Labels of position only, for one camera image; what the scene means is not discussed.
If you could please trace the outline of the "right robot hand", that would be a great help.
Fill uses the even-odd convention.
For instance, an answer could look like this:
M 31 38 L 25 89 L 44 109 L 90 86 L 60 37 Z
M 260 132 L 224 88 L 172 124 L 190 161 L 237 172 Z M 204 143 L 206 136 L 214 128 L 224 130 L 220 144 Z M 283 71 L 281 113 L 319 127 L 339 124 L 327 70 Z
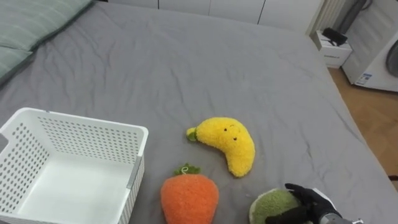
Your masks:
M 267 217 L 265 224 L 300 224 L 305 222 L 320 224 L 326 220 L 332 223 L 343 220 L 332 203 L 313 189 L 291 183 L 286 183 L 285 188 L 299 201 L 299 206 L 280 215 Z

